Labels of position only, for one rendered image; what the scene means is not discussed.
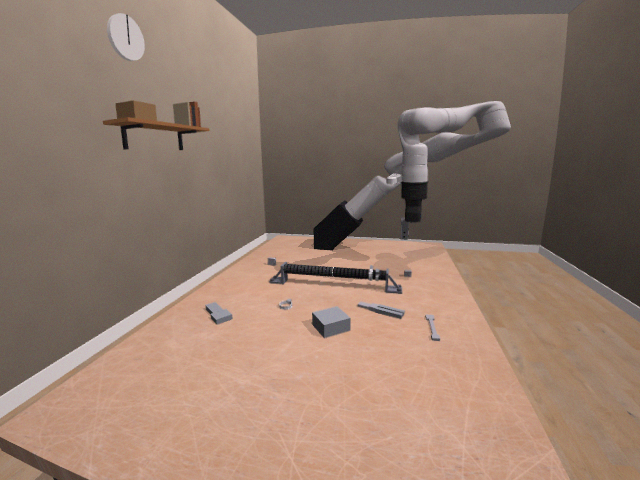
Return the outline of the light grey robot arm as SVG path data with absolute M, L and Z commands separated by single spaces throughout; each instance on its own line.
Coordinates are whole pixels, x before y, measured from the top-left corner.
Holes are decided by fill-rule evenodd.
M 480 132 L 461 135 L 461 129 L 473 116 Z M 398 132 L 403 152 L 389 158 L 384 168 L 391 174 L 402 174 L 403 165 L 424 165 L 438 162 L 462 150 L 504 135 L 511 129 L 502 102 L 490 101 L 459 108 L 417 108 L 404 111 L 398 120 Z M 448 133 L 445 133 L 448 132 Z M 421 143 L 418 134 L 440 133 Z M 427 146 L 426 146 L 427 145 Z M 428 147 L 428 157 L 427 157 Z M 386 184 L 386 179 L 376 176 L 346 205 L 347 211 L 357 220 L 364 216 L 400 183 Z

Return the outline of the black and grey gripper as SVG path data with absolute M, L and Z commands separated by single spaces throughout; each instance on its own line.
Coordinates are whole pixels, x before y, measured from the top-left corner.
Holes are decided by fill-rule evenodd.
M 402 174 L 391 174 L 387 184 L 401 182 L 401 198 L 405 199 L 405 218 L 401 218 L 401 239 L 408 240 L 409 222 L 421 221 L 422 199 L 427 198 L 428 169 L 424 165 L 403 165 Z

